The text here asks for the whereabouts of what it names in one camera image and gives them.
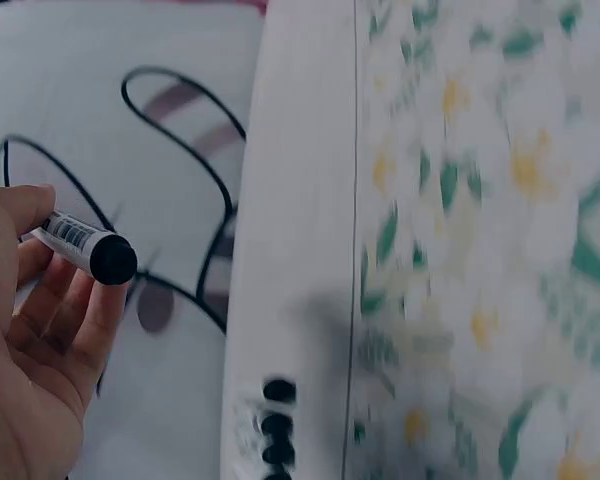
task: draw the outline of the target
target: black marker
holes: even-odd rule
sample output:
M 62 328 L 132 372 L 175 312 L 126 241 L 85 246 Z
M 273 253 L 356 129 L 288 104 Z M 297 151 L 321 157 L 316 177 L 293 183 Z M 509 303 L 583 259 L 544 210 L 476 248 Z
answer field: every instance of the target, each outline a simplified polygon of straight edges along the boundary
M 33 235 L 104 285 L 121 285 L 136 274 L 138 258 L 120 235 L 54 211 Z

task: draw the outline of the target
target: hand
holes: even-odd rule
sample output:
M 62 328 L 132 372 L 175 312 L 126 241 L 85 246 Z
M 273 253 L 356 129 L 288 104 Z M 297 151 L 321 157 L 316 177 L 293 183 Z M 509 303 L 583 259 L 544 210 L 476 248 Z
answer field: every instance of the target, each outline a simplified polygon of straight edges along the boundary
M 64 479 L 124 306 L 126 286 L 94 284 L 36 239 L 18 245 L 54 201 L 52 187 L 0 188 L 0 479 Z

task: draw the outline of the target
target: floral fabric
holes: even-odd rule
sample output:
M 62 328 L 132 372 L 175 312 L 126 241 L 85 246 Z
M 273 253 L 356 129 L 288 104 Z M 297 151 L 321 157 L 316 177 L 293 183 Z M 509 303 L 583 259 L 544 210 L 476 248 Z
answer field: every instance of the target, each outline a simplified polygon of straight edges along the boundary
M 348 476 L 600 480 L 600 0 L 358 0 Z

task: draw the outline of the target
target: marker cap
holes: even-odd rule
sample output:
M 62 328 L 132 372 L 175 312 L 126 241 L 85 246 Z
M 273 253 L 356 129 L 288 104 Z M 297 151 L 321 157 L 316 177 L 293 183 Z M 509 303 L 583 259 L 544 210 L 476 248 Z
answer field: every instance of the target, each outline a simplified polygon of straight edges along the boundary
M 126 239 L 119 235 L 108 235 L 93 247 L 89 269 L 98 282 L 121 285 L 136 274 L 138 257 Z

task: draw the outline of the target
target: barcode label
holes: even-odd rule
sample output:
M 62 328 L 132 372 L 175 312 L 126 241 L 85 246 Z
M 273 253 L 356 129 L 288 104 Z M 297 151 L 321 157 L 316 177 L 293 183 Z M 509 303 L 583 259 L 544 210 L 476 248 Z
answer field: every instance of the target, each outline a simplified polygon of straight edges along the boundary
M 70 243 L 82 253 L 87 240 L 93 235 L 94 230 L 85 228 L 84 225 L 74 222 L 68 217 L 63 217 L 53 226 L 53 230 L 50 233 Z

